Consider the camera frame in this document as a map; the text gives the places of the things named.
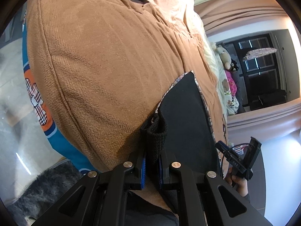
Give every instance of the floor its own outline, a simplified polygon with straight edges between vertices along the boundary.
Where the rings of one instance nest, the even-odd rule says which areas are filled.
[[[250,194],[251,205],[257,209],[263,216],[265,214],[265,168],[263,165],[262,153],[258,157],[252,167],[253,177],[248,181],[248,191]]]
[[[300,130],[262,143],[266,180],[265,217],[285,226],[301,203]]]
[[[50,146],[29,100],[20,33],[15,28],[10,42],[0,43],[0,197],[5,205],[62,158]]]

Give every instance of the orange fleece blanket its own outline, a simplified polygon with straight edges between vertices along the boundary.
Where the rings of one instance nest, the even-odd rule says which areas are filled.
[[[61,133],[100,171],[136,150],[139,127],[171,84],[193,70],[216,140],[226,142],[217,78],[200,36],[179,31],[152,3],[28,0],[31,70]],[[167,208],[149,182],[137,191]]]

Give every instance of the grey floor tile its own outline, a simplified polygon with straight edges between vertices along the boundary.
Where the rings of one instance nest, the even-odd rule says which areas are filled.
[[[258,211],[261,213],[262,216],[264,216],[265,208],[259,209]]]
[[[0,48],[6,46],[7,44],[19,39],[22,37],[22,23],[23,21],[21,21],[21,15],[22,15],[22,9],[20,9],[16,15],[15,15],[15,20],[13,22],[13,24],[11,24],[10,29],[11,34],[10,37],[11,39],[7,42],[5,42],[5,34],[2,34],[0,36]]]
[[[252,167],[253,172],[260,171],[260,170],[264,170],[264,164],[263,164],[263,158],[262,158],[261,151],[259,152],[257,159],[255,160],[254,165]]]
[[[266,187],[264,170],[254,172],[252,179],[248,181],[248,191],[251,205],[256,209],[265,208]]]
[[[5,205],[62,156],[52,149],[28,97],[22,39],[0,49],[0,197]]]

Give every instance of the stuffed toy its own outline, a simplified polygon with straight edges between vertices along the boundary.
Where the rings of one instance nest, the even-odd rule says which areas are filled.
[[[216,51],[219,54],[219,57],[221,58],[223,65],[225,67],[226,70],[230,70],[231,69],[231,56],[228,53],[228,51],[226,49],[224,49],[222,47],[222,45],[219,45],[216,47]]]
[[[230,90],[231,90],[231,95],[235,97],[236,95],[236,92],[237,92],[237,86],[232,78],[232,75],[229,71],[226,71],[225,70],[225,73],[226,73],[226,76],[227,76],[227,80],[228,80],[228,83],[229,83],[229,87],[230,87]]]
[[[236,61],[232,60],[231,61],[231,69],[229,70],[230,72],[236,72],[238,71],[239,67],[237,66]]]

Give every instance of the window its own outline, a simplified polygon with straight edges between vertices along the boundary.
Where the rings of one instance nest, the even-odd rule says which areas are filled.
[[[250,106],[251,110],[255,110],[286,102],[285,93],[280,89],[279,70],[274,53],[243,61],[248,51],[274,47],[269,34],[245,37],[225,43],[223,46],[239,67],[240,88],[245,90],[242,91],[244,107]],[[264,104],[262,96],[267,97],[270,94],[274,97],[268,96],[269,103],[265,101]]]

